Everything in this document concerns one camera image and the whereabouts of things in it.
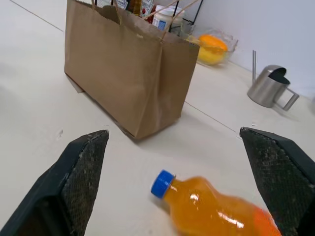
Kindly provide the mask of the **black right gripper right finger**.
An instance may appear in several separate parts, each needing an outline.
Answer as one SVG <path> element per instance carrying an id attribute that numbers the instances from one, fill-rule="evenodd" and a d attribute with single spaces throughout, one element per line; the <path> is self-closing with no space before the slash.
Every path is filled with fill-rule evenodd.
<path id="1" fill-rule="evenodd" d="M 284 236 L 315 234 L 315 163 L 293 141 L 242 127 L 256 186 Z"/>

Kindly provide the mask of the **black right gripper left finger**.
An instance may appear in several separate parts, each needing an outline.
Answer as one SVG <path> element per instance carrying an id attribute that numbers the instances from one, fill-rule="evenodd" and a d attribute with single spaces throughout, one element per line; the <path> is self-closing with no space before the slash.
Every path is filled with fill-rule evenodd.
<path id="1" fill-rule="evenodd" d="M 98 193 L 108 130 L 70 142 L 34 183 L 2 236 L 83 236 Z"/>

